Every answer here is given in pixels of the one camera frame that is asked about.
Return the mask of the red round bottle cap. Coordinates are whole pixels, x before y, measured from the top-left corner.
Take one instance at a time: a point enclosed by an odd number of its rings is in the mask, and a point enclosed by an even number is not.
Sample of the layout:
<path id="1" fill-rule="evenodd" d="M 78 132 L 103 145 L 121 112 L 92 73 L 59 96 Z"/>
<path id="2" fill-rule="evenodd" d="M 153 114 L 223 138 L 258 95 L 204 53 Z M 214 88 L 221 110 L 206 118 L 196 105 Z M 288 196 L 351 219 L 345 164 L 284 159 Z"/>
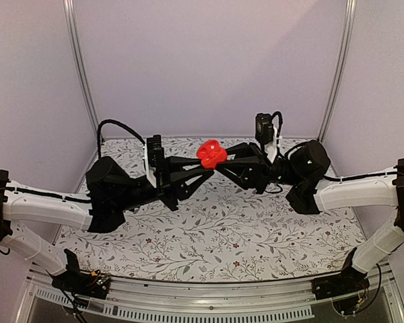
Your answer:
<path id="1" fill-rule="evenodd" d="M 197 158 L 205 169 L 214 170 L 219 163 L 225 162 L 228 158 L 226 150 L 220 146 L 215 139 L 210 139 L 198 148 Z"/>

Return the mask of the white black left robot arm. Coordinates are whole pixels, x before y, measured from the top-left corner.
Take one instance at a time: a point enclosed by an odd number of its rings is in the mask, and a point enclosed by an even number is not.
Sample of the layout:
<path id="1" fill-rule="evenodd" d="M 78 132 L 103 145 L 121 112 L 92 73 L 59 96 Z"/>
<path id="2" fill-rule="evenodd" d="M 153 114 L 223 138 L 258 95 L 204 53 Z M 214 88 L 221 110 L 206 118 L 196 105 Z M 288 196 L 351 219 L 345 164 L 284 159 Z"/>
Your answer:
<path id="1" fill-rule="evenodd" d="M 168 157 L 132 178 L 111 157 L 101 157 L 86 174 L 88 193 L 41 190 L 9 179 L 0 170 L 0 246 L 45 269 L 72 292 L 82 291 L 86 276 L 77 256 L 59 249 L 28 229 L 25 221 L 68 225 L 108 234 L 125 222 L 125 212 L 161 201 L 171 211 L 213 175 L 197 159 Z"/>

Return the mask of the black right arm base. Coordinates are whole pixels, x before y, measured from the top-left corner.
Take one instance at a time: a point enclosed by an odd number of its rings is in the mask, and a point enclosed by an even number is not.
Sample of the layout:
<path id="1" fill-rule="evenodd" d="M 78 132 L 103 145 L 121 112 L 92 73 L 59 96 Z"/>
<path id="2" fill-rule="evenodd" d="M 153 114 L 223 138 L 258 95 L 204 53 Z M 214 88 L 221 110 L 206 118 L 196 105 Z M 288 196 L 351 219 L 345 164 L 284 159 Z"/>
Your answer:
<path id="1" fill-rule="evenodd" d="M 347 255 L 338 274 L 311 280 L 312 293 L 317 300 L 353 293 L 370 286 L 367 274 L 352 267 L 356 250 L 357 248 L 354 248 Z"/>

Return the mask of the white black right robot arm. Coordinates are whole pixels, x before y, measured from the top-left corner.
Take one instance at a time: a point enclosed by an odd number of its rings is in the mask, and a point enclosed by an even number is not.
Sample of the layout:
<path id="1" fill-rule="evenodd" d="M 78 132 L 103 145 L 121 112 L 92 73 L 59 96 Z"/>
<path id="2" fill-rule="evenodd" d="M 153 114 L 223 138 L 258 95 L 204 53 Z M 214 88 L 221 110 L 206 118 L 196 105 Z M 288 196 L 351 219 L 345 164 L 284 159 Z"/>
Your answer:
<path id="1" fill-rule="evenodd" d="M 289 185 L 286 195 L 298 214 L 315 215 L 331 209 L 388 205 L 396 213 L 366 242 L 350 252 L 335 288 L 349 293 L 377 262 L 404 242 L 404 158 L 379 172 L 334 178 L 326 175 L 331 161 L 316 140 L 299 143 L 274 158 L 254 143 L 227 149 L 230 159 L 215 167 L 243 189 L 262 193 L 268 184 Z"/>

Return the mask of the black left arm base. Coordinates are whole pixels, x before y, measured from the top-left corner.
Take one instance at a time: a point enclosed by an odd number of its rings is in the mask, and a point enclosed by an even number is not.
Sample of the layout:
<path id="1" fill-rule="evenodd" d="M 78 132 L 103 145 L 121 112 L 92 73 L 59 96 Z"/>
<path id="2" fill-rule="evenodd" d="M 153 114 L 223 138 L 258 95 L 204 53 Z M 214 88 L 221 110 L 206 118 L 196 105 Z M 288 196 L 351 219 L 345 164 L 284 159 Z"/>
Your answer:
<path id="1" fill-rule="evenodd" d="M 100 270 L 83 273 L 77 255 L 68 249 L 64 249 L 64 253 L 67 257 L 65 271 L 60 275 L 51 275 L 52 286 L 72 294 L 106 299 L 110 289 L 110 275 Z"/>

